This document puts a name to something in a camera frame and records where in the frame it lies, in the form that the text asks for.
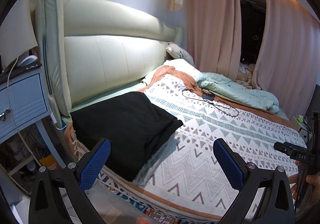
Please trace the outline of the person's right hand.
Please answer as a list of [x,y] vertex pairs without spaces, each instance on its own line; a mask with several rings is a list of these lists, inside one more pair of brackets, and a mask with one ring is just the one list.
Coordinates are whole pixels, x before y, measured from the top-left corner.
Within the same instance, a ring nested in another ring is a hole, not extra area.
[[[299,165],[301,162],[296,161],[298,173],[288,177],[291,187],[293,199],[297,200],[298,185],[300,183],[299,177],[303,167]],[[307,175],[305,179],[308,184],[308,191],[304,196],[303,202],[296,210],[295,223],[319,223],[319,173],[315,175]]]

